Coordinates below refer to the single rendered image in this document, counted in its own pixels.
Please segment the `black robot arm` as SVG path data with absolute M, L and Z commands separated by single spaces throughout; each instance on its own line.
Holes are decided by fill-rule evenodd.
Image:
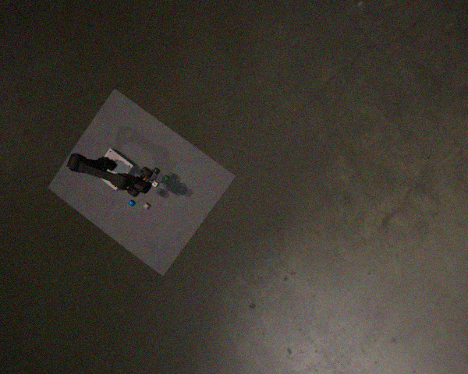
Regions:
M 152 183 L 149 181 L 138 180 L 134 175 L 127 173 L 111 173 L 110 171 L 114 170 L 118 165 L 109 159 L 109 157 L 101 157 L 97 160 L 91 160 L 85 158 L 82 154 L 71 154 L 69 161 L 66 165 L 69 167 L 69 170 L 90 174 L 103 178 L 110 181 L 114 186 L 117 186 L 119 189 L 133 191 L 133 189 L 140 191 L 142 193 L 148 193 L 152 187 Z M 107 171 L 107 170 L 110 171 Z M 129 187 L 127 189 L 127 187 Z

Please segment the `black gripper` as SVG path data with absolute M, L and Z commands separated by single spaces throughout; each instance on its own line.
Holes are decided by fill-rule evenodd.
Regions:
M 136 177 L 138 180 L 143 180 L 145 176 L 147 176 L 148 178 L 151 178 L 151 176 L 153 175 L 153 171 L 151 171 L 150 169 L 148 169 L 147 167 L 143 167 L 142 170 L 140 171 L 142 174 L 141 176 L 134 176 Z M 131 196 L 133 197 L 137 197 L 139 194 L 140 194 L 140 191 L 137 191 L 135 189 L 133 189 L 133 191 L 127 191 Z

